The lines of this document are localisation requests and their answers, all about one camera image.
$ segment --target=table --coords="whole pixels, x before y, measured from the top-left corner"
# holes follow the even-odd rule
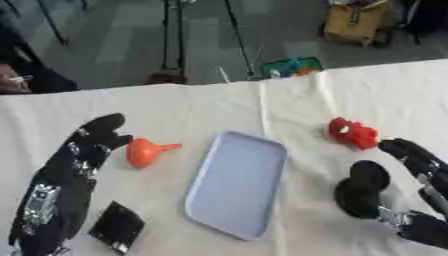
[[[383,135],[407,138],[448,160],[448,60],[328,70],[285,80],[213,86],[138,86],[41,96],[0,98],[0,253],[33,172],[74,128],[96,116],[122,112],[122,128],[157,143],[182,142],[151,167],[136,171],[114,152],[99,185],[75,255],[112,255],[86,235],[116,200],[147,221],[129,255],[446,255],[402,240],[371,221],[347,217],[332,191],[356,160],[385,166],[393,183],[385,196],[396,210],[432,213],[419,185],[392,157],[377,150],[353,152],[322,137],[319,127],[336,116],[361,120]],[[234,130],[286,145],[290,158],[268,232],[243,242],[189,221],[183,201],[213,137]]]

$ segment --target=orange rubber toy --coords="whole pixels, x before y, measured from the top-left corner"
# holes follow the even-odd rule
[[[135,139],[128,144],[126,157],[135,168],[149,166],[160,153],[182,147],[182,144],[157,145],[146,139]]]

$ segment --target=chair leg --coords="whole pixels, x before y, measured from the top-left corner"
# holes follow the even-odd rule
[[[56,36],[56,38],[58,39],[59,43],[61,45],[67,46],[68,39],[66,39],[59,31],[58,27],[54,23],[53,18],[50,15],[50,11],[48,10],[47,6],[44,4],[43,0],[37,0],[37,3],[39,4],[40,9],[42,10],[42,13],[45,16],[45,19],[47,19],[48,24],[50,25],[51,29],[53,30],[53,33]]]
[[[20,14],[19,10],[14,6],[14,4],[10,0],[3,0],[5,3],[9,6],[9,8],[12,10],[12,12],[20,18],[22,15]]]

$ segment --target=red toy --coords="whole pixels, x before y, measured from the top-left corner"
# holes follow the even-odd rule
[[[364,127],[357,121],[352,122],[338,117],[330,122],[328,131],[337,142],[354,145],[361,150],[378,146],[378,131]]]

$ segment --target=red plastic toy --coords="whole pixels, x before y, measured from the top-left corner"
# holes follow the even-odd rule
[[[335,118],[328,125],[328,131],[337,142],[354,145],[361,150],[378,146],[378,131],[364,127],[357,121],[349,121],[342,117]]]
[[[150,165],[160,153],[182,147],[182,144],[157,145],[146,139],[135,139],[127,146],[126,157],[135,168]]]

